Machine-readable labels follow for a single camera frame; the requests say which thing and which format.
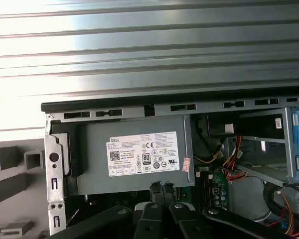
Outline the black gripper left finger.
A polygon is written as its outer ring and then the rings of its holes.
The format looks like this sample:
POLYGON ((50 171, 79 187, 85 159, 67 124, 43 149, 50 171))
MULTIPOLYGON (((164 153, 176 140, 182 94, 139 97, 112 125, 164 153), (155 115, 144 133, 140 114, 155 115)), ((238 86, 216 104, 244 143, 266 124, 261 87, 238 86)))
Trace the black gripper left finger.
POLYGON ((152 201, 141 210, 115 206, 57 232, 49 239, 161 239, 163 238, 163 190, 160 182, 150 186, 152 201))

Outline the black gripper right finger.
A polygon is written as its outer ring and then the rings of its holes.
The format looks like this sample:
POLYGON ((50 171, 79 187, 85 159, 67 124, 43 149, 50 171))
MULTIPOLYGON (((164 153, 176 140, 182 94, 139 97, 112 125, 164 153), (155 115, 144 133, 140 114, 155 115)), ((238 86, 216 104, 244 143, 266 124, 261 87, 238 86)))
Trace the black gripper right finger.
POLYGON ((168 213, 173 221, 173 238, 180 239, 290 239, 265 225, 222 208, 206 208, 202 213, 191 204, 178 202, 174 185, 163 185, 168 213))

